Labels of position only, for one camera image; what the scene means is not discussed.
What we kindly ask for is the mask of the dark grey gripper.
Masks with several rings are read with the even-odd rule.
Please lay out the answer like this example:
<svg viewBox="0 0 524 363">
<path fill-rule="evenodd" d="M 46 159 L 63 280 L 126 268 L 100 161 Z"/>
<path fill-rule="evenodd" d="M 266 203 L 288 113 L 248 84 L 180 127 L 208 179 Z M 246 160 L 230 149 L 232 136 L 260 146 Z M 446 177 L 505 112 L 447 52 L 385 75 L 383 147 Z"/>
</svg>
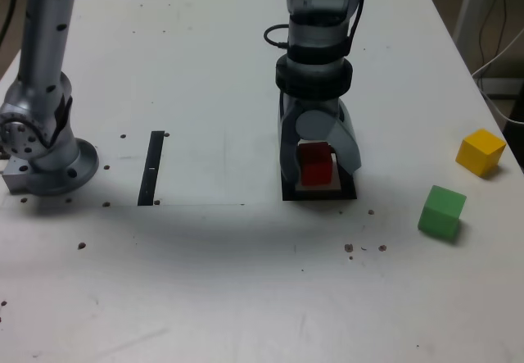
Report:
<svg viewBox="0 0 524 363">
<path fill-rule="evenodd" d="M 361 167 L 350 115 L 340 98 L 305 100 L 280 92 L 280 117 L 279 162 L 288 183 L 296 184 L 300 177 L 297 156 L 300 139 L 328 143 L 335 150 L 338 164 L 348 174 Z"/>
</svg>

